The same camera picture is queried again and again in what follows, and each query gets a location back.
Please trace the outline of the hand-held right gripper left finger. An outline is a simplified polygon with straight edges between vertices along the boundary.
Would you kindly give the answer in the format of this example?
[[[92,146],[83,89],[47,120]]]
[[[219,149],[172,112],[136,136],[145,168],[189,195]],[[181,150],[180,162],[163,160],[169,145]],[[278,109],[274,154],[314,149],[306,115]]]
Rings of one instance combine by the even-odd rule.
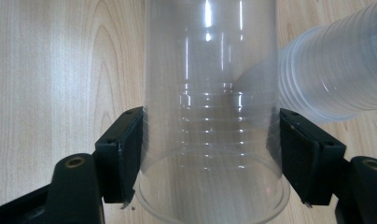
[[[105,203],[130,203],[140,170],[143,107],[123,112],[95,143],[93,157]]]

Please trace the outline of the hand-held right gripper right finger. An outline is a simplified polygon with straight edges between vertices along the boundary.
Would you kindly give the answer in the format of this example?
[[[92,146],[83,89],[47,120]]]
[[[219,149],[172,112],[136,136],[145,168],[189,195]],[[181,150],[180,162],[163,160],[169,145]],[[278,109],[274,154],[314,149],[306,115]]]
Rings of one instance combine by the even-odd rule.
[[[283,174],[308,205],[329,205],[346,145],[301,114],[280,109]]]

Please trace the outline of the single clear plastic cup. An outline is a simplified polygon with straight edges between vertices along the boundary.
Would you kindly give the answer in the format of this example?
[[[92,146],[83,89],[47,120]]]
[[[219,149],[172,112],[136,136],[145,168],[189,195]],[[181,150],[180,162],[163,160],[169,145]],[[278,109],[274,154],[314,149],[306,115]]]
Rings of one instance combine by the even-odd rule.
[[[145,0],[136,195],[164,224],[265,224],[282,174],[277,0]]]

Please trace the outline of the stack of clear plastic cups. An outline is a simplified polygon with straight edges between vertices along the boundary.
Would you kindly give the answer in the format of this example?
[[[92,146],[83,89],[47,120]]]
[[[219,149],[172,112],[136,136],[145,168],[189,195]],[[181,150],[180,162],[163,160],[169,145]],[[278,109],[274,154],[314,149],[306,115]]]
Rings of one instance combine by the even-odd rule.
[[[279,53],[281,107],[312,122],[377,109],[377,2],[310,29]]]

